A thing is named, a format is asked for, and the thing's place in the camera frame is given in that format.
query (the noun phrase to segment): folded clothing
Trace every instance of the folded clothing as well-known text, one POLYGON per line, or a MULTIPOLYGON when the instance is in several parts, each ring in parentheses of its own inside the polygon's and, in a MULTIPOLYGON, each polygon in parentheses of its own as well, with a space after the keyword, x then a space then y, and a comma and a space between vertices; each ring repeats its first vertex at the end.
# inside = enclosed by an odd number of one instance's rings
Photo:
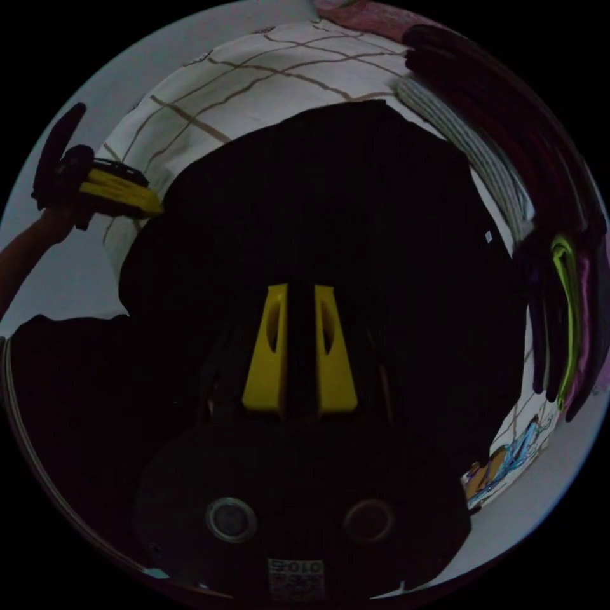
MULTIPOLYGON (((417 78, 483 138, 504 150, 531 197, 536 226, 550 234, 565 234, 591 260, 591 357, 572 402, 569 415, 573 417, 589 396, 610 346, 607 226, 592 177, 546 105, 483 49, 459 34, 428 25, 410 28, 403 43, 410 47, 406 65, 417 78)), ((553 390, 554 378, 550 386, 553 390)), ((559 386, 564 400, 566 385, 560 382, 559 386)))
POLYGON ((553 264, 566 294, 567 360, 557 392, 557 405, 564 408, 566 396, 574 381, 581 349, 581 304, 576 250, 566 235, 558 235, 551 244, 553 264))
POLYGON ((522 241, 532 229, 527 200, 515 170, 500 160, 491 143, 486 142, 471 126, 440 100, 417 77, 409 74, 396 85, 398 98, 443 136, 463 151, 485 183, 510 228, 513 239, 522 241))
POLYGON ((576 372, 574 373, 574 379, 572 381, 572 385, 569 388, 569 391, 566 394, 564 399, 563 408, 564 412, 567 411, 576 395, 580 392, 580 389, 583 386, 583 381, 585 380, 586 370, 589 364, 590 358, 590 337, 589 333, 590 329, 590 312, 589 312, 589 303, 591 299, 591 277, 590 277, 590 269, 591 269, 591 261, 589 260, 587 254, 579 254, 578 256, 578 276, 579 276, 579 285, 580 285, 580 304, 581 304, 581 314, 580 314, 580 354, 578 357, 578 364, 576 365, 576 372))

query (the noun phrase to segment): human hand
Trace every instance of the human hand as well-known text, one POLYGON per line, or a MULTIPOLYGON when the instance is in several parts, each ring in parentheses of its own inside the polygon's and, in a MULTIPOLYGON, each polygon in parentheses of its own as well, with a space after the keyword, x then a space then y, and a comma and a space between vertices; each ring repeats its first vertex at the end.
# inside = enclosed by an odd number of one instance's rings
POLYGON ((91 215, 84 217, 82 210, 75 210, 68 206, 45 208, 42 216, 34 223, 39 239, 49 245, 61 243, 70 235, 76 224, 88 224, 91 215))

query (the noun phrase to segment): purple fabric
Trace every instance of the purple fabric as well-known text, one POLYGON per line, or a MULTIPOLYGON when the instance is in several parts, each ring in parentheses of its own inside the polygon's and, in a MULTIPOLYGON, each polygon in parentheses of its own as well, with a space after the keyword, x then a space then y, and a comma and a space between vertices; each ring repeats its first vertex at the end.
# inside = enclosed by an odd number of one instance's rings
MULTIPOLYGON (((608 264, 610 265, 610 233, 606 233, 606 254, 608 256, 608 264)), ((602 390, 610 388, 610 352, 606 356, 606 361, 597 376, 595 385, 602 390)))
POLYGON ((578 274, 580 276, 581 285, 581 343, 580 343, 580 356, 578 358, 578 364, 576 365, 576 374, 574 375, 574 381, 572 387, 566 396, 564 402, 564 413, 570 408, 574 397, 580 391, 583 381, 585 379, 586 368, 589 364, 590 356, 590 332, 591 332, 591 319, 590 319, 590 270, 591 261, 586 254, 579 254, 578 256, 578 274))

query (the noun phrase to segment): human arm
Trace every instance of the human arm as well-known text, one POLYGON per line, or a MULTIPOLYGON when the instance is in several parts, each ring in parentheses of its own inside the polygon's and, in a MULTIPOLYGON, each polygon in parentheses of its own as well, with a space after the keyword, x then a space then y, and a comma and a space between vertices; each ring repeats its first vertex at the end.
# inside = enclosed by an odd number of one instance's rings
POLYGON ((0 252, 0 320, 38 261, 70 235, 74 222, 71 209, 46 208, 37 221, 0 252))

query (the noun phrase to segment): black cloth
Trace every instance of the black cloth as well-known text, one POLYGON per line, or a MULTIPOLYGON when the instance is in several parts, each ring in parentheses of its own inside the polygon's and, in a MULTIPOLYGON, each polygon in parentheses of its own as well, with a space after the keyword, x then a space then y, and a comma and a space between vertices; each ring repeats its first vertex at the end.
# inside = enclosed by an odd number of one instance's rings
POLYGON ((196 161, 164 203, 123 265, 130 312, 198 337, 198 301, 340 285, 366 303, 404 419, 461 473, 487 461, 520 396, 526 296, 455 147, 383 101, 330 105, 196 161))
MULTIPOLYGON (((435 446, 455 481, 487 461, 520 396, 525 296, 463 154, 385 102, 332 105, 193 163, 164 204, 121 270, 129 318, 36 318, 13 338, 32 442, 112 544, 135 546, 126 519, 142 468, 193 425, 198 365, 261 285, 297 278, 351 294, 397 425, 435 446)), ((451 505, 456 488, 437 493, 451 505)), ((442 527, 465 537, 464 519, 447 514, 442 527)))

